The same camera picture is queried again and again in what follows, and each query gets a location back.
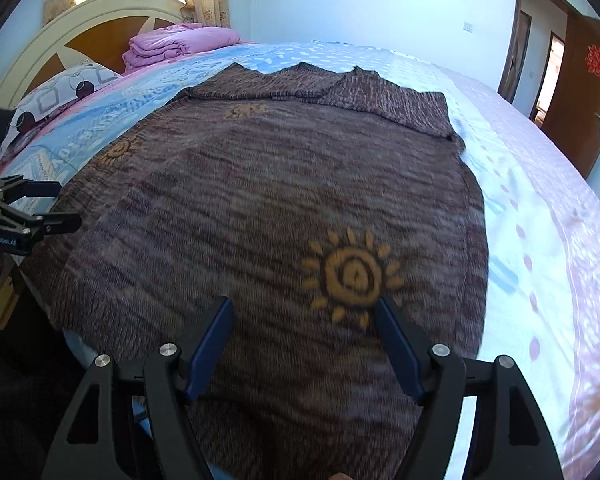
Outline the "brown wooden door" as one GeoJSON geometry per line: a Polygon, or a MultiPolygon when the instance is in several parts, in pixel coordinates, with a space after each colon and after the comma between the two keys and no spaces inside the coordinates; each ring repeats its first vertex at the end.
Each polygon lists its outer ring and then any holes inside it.
{"type": "Polygon", "coordinates": [[[542,130],[576,168],[587,177],[600,156],[600,77],[586,70],[588,46],[600,47],[600,20],[570,14],[566,48],[554,96],[542,130]]]}

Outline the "brown knitted sweater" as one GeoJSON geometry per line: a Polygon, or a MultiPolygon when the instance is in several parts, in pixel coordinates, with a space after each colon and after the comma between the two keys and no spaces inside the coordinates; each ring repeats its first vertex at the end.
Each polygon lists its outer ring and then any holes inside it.
{"type": "Polygon", "coordinates": [[[481,344],[489,249],[464,147],[440,92],[235,64],[94,156],[56,205],[81,227],[21,267],[54,324],[118,360],[230,298],[190,412],[210,462],[239,479],[389,479],[419,408],[373,303],[462,356],[481,344]]]}

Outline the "blue pink patterned bedsheet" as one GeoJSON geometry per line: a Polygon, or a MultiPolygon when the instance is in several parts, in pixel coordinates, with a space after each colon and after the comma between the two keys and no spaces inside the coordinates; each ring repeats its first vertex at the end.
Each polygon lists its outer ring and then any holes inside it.
{"type": "Polygon", "coordinates": [[[480,353],[507,352],[520,363],[565,477],[585,478],[600,462],[600,200],[558,148],[482,82],[376,47],[240,44],[117,80],[55,119],[6,172],[67,182],[140,119],[225,66],[269,73],[301,62],[338,73],[362,67],[445,95],[466,144],[464,162],[486,202],[489,285],[480,353]]]}

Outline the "red door decoration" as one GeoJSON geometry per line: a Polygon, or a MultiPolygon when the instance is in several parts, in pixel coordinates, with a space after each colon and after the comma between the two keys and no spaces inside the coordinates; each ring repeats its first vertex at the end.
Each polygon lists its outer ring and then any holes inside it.
{"type": "Polygon", "coordinates": [[[586,70],[596,77],[600,77],[600,47],[596,44],[588,46],[588,53],[584,58],[586,70]]]}

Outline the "cream wooden headboard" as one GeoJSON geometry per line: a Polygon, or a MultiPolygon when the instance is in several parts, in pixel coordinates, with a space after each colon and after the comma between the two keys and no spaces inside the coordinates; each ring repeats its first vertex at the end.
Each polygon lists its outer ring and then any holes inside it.
{"type": "Polygon", "coordinates": [[[122,53],[141,32],[179,23],[178,0],[87,0],[60,14],[0,71],[0,107],[13,108],[66,68],[95,62],[122,73],[122,53]]]}

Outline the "folded pink blanket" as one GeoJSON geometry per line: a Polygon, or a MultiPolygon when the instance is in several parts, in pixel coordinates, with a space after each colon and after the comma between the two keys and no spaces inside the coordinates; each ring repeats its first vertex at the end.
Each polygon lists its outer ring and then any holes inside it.
{"type": "Polygon", "coordinates": [[[127,73],[172,58],[194,55],[240,43],[236,30],[226,27],[180,23],[142,32],[129,40],[129,49],[122,54],[127,73]]]}

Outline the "white patterned pillow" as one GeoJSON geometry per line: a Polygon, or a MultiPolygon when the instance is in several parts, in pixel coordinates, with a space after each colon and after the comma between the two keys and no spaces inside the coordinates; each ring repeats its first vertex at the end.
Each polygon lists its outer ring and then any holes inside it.
{"type": "Polygon", "coordinates": [[[63,70],[30,91],[17,105],[0,147],[0,162],[9,162],[58,115],[121,78],[97,63],[63,70]]]}

